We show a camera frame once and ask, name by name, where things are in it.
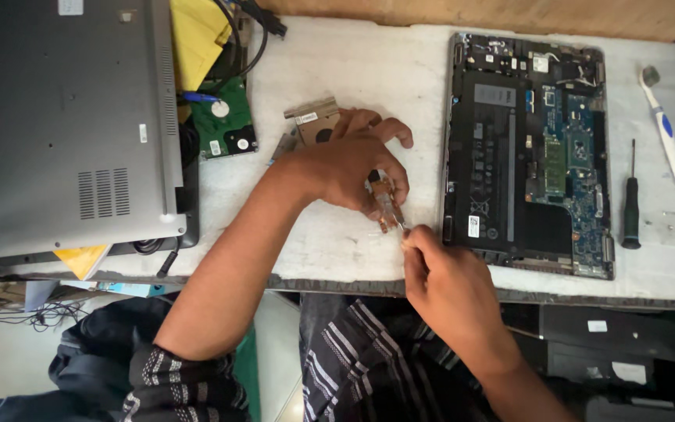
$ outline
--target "laptop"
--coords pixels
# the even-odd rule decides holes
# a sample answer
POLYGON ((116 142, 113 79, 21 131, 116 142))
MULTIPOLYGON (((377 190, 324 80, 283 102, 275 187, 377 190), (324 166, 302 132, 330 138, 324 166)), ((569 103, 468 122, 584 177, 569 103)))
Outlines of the laptop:
POLYGON ((0 257, 174 237, 167 0, 0 0, 0 257))
POLYGON ((613 280, 603 52, 460 33, 449 54, 443 242, 613 280))

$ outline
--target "white work surface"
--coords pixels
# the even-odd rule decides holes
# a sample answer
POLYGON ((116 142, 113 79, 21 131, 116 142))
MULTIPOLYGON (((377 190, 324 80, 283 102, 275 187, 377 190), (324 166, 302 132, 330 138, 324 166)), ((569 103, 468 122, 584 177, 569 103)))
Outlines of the white work surface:
MULTIPOLYGON (((409 224, 437 225, 448 43, 458 31, 508 34, 436 25, 394 28, 373 23, 286 17, 285 40, 270 38, 249 76, 248 89, 260 150, 257 154, 208 161, 200 166, 200 243, 183 249, 171 275, 189 275, 228 226, 266 170, 280 136, 293 126, 283 118, 291 107, 333 95, 342 107, 363 107, 407 123, 416 141, 389 149, 407 168, 410 194, 403 211, 409 224)), ((599 46, 605 51, 611 216, 616 239, 613 282, 491 267, 500 288, 596 297, 675 300, 675 184, 665 160, 638 72, 653 64, 655 88, 675 134, 675 44, 566 35, 527 36, 599 46), (625 179, 632 139, 637 139, 642 248, 621 248, 625 179)), ((250 48, 253 54, 258 45, 250 48)), ((359 213, 317 202, 305 209, 273 272, 283 279, 390 281, 403 278, 397 232, 382 235, 359 213)), ((154 275, 167 252, 149 257, 108 257, 101 270, 154 275)), ((61 263, 14 267, 14 272, 53 273, 61 263)))

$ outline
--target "black screwdriver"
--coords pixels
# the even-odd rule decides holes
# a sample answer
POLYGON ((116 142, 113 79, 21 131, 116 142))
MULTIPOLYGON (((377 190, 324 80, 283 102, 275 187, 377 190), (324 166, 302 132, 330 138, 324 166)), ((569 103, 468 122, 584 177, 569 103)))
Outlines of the black screwdriver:
POLYGON ((632 177, 626 179, 626 198, 624 201, 624 241, 621 245, 627 249, 639 249, 640 246, 640 206, 637 205, 637 178, 634 177, 634 139, 632 139, 632 177))

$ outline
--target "toothbrush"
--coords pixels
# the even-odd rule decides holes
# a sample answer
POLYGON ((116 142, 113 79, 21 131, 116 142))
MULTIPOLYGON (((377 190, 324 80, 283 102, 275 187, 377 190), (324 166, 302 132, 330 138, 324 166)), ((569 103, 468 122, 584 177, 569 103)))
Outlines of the toothbrush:
POLYGON ((650 102, 652 112, 655 114, 655 120, 658 122, 658 129, 661 132, 661 140, 663 141, 663 148, 666 151, 666 158, 670 164, 670 169, 675 178, 675 139, 673 138, 673 129, 670 127, 670 121, 665 115, 661 104, 655 99, 650 89, 651 86, 661 81, 661 75, 655 69, 655 66, 647 66, 640 72, 640 85, 645 91, 647 101, 650 102))

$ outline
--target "blue circuit board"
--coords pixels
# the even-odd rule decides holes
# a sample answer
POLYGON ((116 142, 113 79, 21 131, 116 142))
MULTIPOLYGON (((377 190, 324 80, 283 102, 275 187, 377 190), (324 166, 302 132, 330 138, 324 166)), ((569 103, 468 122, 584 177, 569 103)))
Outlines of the blue circuit board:
POLYGON ((589 98, 543 86, 544 192, 533 202, 567 208, 572 220, 572 264, 576 274, 603 276, 603 193, 594 166, 593 112, 589 98))

